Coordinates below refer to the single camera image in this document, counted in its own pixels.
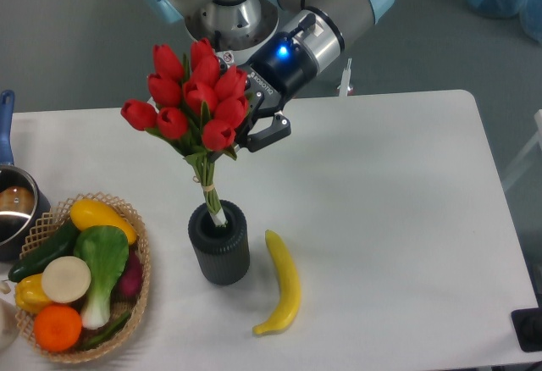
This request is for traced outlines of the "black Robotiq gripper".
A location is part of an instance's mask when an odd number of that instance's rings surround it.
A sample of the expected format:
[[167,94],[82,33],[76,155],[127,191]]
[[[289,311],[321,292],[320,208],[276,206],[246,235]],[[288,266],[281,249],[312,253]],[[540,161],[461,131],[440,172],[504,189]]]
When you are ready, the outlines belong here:
[[[233,56],[218,56],[219,74],[236,66]],[[257,152],[291,134],[290,120],[282,110],[286,103],[317,74],[308,50],[287,34],[276,34],[242,66],[247,73],[246,90],[253,94],[249,113],[235,130],[234,150]],[[269,126],[254,132],[257,122],[270,119]]]

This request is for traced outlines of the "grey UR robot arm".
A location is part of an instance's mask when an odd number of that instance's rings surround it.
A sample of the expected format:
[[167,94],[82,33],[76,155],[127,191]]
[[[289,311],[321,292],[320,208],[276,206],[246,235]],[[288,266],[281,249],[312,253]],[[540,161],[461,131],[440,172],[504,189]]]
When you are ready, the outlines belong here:
[[235,149],[290,134],[286,103],[375,25],[395,0],[146,0],[167,23],[207,38],[222,67],[248,74],[249,114]]

